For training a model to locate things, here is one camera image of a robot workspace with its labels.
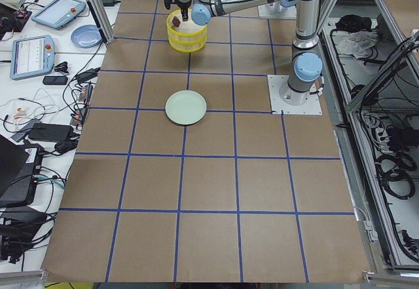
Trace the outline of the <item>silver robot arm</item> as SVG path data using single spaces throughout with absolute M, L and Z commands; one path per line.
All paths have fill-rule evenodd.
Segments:
M 307 101 L 312 85 L 323 70 L 323 62 L 314 52 L 319 41 L 320 0 L 164 0 L 164 6 L 168 9 L 177 5 L 183 20 L 190 18 L 195 24 L 206 26 L 213 17 L 281 1 L 296 2 L 297 19 L 292 59 L 287 65 L 292 72 L 278 94 L 285 103 L 299 106 Z

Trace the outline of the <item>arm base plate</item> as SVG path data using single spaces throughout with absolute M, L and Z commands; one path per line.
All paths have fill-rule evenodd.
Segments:
M 272 4 L 258 6 L 258 13 L 260 18 L 264 19 L 283 19 L 295 20 L 297 17 L 296 2 L 281 3 L 275 2 Z
M 322 115 L 316 85 L 308 92 L 295 92 L 288 86 L 288 75 L 267 75 L 271 113 L 276 115 Z

